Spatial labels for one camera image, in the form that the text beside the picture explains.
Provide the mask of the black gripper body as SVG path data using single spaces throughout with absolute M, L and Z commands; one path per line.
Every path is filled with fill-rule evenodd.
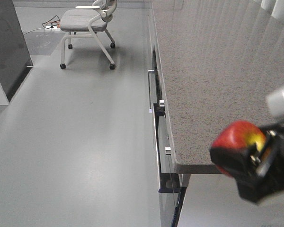
M 239 196 L 252 203 L 284 191 L 284 122 L 259 129 L 266 135 L 264 148 L 250 155 L 244 172 L 234 177 Z

